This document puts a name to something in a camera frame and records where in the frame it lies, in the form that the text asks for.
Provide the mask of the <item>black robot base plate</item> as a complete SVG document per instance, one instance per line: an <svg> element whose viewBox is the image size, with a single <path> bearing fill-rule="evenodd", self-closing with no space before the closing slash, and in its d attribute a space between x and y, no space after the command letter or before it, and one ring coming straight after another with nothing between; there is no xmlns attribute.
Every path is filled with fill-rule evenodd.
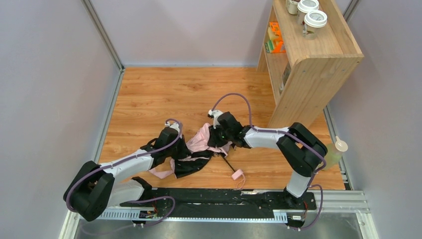
<svg viewBox="0 0 422 239"><path fill-rule="evenodd" d="M158 216L191 219L275 219L277 210L297 210L304 222L317 209L315 196L305 192L294 198L284 191L157 188L143 193L144 206L157 209Z"/></svg>

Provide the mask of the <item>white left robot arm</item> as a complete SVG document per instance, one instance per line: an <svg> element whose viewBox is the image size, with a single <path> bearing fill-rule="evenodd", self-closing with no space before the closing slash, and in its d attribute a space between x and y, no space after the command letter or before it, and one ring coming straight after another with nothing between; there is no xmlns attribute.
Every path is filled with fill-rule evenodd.
<svg viewBox="0 0 422 239"><path fill-rule="evenodd" d="M140 200L150 185L136 174L180 152L182 141L181 124L167 123L157 138L128 156L103 164L84 163L63 195L67 208L90 222L109 207Z"/></svg>

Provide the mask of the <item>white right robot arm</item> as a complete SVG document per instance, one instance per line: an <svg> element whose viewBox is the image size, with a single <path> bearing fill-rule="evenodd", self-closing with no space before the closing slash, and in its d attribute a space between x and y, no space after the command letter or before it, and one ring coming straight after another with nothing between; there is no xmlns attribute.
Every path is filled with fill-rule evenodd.
<svg viewBox="0 0 422 239"><path fill-rule="evenodd" d="M293 170L285 190L294 198L300 198L308 189L328 152L327 147L299 122L276 129L242 125L230 112L210 110L208 116L213 119L210 146L228 144L240 148L280 150Z"/></svg>

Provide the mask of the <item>pink folding umbrella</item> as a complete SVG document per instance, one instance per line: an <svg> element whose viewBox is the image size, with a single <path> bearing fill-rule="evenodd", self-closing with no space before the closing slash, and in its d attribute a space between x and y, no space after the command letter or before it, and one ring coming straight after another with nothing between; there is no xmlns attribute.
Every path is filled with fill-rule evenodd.
<svg viewBox="0 0 422 239"><path fill-rule="evenodd" d="M151 169L149 172L160 179L164 179L171 174L175 175L176 178L181 178L201 170L216 154L221 155L225 159L228 156L231 143L224 143L222 146L216 146L211 143L210 131L212 129L212 125L205 123L195 136L186 143L187 156L171 156L171 170L157 171L156 169Z"/></svg>

